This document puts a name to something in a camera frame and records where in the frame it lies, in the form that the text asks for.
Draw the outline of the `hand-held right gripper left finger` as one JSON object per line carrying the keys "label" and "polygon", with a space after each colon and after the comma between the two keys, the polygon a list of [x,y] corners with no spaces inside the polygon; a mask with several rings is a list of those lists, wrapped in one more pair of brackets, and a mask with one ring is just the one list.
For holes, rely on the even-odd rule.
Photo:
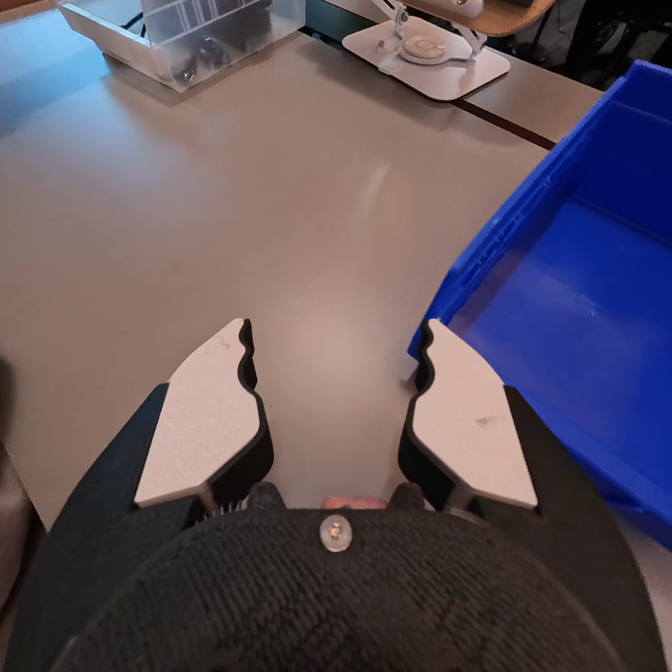
{"label": "hand-held right gripper left finger", "polygon": [[134,496],[140,509],[195,497],[206,513],[238,508],[273,465],[256,391],[250,320],[235,318],[169,379]]}

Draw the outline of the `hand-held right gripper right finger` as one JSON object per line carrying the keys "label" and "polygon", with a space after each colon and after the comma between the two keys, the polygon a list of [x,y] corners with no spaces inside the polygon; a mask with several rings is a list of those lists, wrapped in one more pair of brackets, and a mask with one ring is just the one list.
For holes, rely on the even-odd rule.
{"label": "hand-held right gripper right finger", "polygon": [[499,375],[436,318],[421,325],[418,355],[402,474],[436,511],[467,510],[477,497],[533,511],[538,497]]}

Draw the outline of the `clear plastic storage box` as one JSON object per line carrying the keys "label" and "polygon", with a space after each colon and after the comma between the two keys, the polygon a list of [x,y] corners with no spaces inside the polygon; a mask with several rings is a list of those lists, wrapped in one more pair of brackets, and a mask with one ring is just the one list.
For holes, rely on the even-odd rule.
{"label": "clear plastic storage box", "polygon": [[105,55],[185,91],[305,25],[305,1],[57,1]]}

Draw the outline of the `white desk stand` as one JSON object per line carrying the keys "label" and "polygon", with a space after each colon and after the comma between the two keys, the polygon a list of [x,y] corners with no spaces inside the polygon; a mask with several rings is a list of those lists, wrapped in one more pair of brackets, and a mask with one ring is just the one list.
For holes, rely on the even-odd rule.
{"label": "white desk stand", "polygon": [[383,75],[437,102],[452,102],[506,75],[510,63],[484,49],[485,1],[374,1],[387,21],[341,44]]}

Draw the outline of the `blue plastic bin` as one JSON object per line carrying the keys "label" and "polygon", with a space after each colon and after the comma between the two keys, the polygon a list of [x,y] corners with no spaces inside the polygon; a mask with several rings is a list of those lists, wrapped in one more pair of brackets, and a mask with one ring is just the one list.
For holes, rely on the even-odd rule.
{"label": "blue plastic bin", "polygon": [[671,549],[671,70],[636,61],[454,262],[437,318]]}

